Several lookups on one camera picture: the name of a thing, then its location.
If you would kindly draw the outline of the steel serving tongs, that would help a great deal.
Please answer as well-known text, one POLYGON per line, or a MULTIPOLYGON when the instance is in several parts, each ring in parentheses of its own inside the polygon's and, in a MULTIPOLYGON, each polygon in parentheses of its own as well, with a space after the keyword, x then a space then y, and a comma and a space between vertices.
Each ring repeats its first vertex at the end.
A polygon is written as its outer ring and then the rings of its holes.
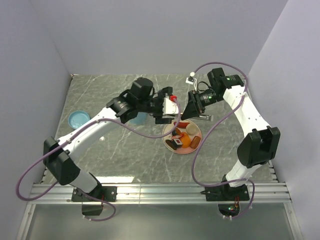
MULTIPOLYGON (((155 119, 156 124, 171 124, 174 121, 177 121, 178 114, 167 114, 167 115, 155 115, 153 113, 148 113, 151 117, 155 119)), ((181 114, 181 120, 185 121, 188 119, 197 119, 197 120, 204 120, 204 121, 213 121, 213 116, 209 114, 197 114, 197 115, 187 115, 183 116, 181 114)))

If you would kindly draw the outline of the red sausage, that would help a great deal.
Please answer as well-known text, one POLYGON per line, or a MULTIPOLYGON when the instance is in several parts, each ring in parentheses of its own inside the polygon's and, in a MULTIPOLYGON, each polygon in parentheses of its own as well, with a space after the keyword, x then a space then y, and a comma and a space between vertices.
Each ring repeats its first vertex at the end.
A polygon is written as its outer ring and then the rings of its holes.
POLYGON ((179 129, 187 129, 191 128, 194 124, 192 122, 179 122, 179 124, 176 126, 179 129))

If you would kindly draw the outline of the beige round dumpling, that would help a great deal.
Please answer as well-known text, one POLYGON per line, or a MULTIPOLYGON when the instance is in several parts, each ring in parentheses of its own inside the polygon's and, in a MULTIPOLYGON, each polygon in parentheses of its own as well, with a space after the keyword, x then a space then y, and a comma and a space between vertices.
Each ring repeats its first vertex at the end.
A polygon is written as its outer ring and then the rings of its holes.
POLYGON ((198 127, 193 123, 188 124, 185 129, 189 135, 196 135, 198 133, 198 127))

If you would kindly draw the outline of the light blue cylindrical container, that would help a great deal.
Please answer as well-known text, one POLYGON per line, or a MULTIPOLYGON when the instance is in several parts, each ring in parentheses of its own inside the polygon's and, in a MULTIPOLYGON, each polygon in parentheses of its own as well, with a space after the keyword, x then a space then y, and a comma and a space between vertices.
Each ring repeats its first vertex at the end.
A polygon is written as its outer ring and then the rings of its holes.
POLYGON ((137 116, 131 119, 129 122, 134 125, 143 125, 147 119, 148 114, 145 112, 139 112, 137 116))

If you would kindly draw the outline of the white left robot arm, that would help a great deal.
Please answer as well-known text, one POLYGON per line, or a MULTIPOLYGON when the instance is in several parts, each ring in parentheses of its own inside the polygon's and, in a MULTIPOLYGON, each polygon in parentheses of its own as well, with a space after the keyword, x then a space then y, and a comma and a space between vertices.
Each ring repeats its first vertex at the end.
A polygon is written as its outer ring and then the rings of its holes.
POLYGON ((91 120, 73 132, 55 140, 50 137, 44 142, 44 164, 57 182, 82 190, 89 201, 103 200, 104 193, 97 178, 78 167, 75 163, 94 142, 137 117, 138 113, 152 114, 156 124, 170 124, 172 118, 164 118, 172 106, 176 113, 177 104, 171 101, 173 88, 168 86, 155 92, 153 82, 139 77, 119 96, 112 98, 91 120))

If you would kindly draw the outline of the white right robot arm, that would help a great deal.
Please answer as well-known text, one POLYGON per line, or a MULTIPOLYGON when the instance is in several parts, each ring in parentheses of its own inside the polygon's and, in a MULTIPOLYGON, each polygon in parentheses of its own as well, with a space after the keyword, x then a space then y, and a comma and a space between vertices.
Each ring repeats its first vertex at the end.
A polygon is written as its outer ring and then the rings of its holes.
POLYGON ((219 190, 224 199, 232 200, 251 175, 275 157, 281 133, 258 112, 239 75, 225 75, 219 67, 212 69, 207 77, 210 85, 206 90, 188 92, 188 103, 181 119, 199 117, 207 106, 221 101, 230 106, 244 139, 237 148, 237 162, 222 179, 222 185, 210 187, 210 191, 219 190))

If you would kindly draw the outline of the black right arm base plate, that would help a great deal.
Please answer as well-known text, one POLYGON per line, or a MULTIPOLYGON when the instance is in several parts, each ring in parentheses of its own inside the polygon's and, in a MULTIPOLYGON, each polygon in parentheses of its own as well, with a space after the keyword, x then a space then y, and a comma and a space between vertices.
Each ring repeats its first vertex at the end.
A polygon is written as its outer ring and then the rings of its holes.
POLYGON ((216 186, 216 187, 205 187, 200 192, 205 195, 207 202, 230 202, 230 201, 249 201, 249 191, 245 184, 238 187, 230 187, 228 184, 216 186))

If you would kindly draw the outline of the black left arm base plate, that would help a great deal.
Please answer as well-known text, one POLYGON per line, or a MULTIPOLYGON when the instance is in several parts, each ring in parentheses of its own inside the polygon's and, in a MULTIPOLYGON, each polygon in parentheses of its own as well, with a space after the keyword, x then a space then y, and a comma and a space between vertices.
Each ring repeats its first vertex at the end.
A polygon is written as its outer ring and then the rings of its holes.
POLYGON ((97 186, 93 191, 85 193, 79 188, 74 189, 71 197, 72 202, 90 202, 92 198, 104 200, 107 202, 115 202, 117 199, 116 186, 97 186))

